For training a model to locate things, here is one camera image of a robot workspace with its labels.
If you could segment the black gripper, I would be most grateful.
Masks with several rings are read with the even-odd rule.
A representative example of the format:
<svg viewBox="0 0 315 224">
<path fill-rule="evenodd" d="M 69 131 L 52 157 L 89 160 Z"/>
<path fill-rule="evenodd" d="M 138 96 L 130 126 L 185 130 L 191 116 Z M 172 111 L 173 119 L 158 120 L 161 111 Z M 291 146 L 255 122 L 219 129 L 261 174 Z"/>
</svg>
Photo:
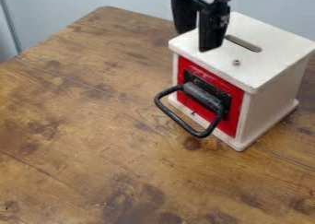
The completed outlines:
<svg viewBox="0 0 315 224">
<path fill-rule="evenodd" d="M 199 11 L 199 50 L 207 52 L 223 44 L 229 21 L 229 0 L 219 0 Z M 170 0 L 174 29 L 178 34 L 196 28 L 197 11 L 192 0 Z"/>
</svg>

